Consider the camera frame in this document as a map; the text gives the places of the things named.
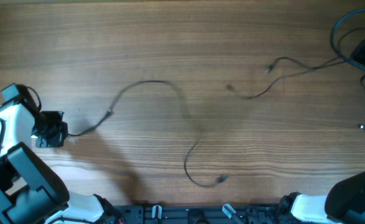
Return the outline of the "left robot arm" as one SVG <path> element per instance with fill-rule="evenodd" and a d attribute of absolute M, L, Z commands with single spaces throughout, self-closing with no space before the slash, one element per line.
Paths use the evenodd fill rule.
<path fill-rule="evenodd" d="M 123 215 L 99 195 L 70 192 L 31 149 L 61 147 L 68 126 L 61 111 L 41 111 L 30 87 L 11 84 L 0 105 L 0 223 L 124 223 Z"/>

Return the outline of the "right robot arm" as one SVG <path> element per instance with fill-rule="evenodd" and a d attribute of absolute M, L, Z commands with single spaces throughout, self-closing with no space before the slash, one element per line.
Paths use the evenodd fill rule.
<path fill-rule="evenodd" d="M 365 67 L 365 39 L 349 59 Z M 285 195 L 274 218 L 279 223 L 365 223 L 365 171 L 337 182 L 328 195 Z"/>

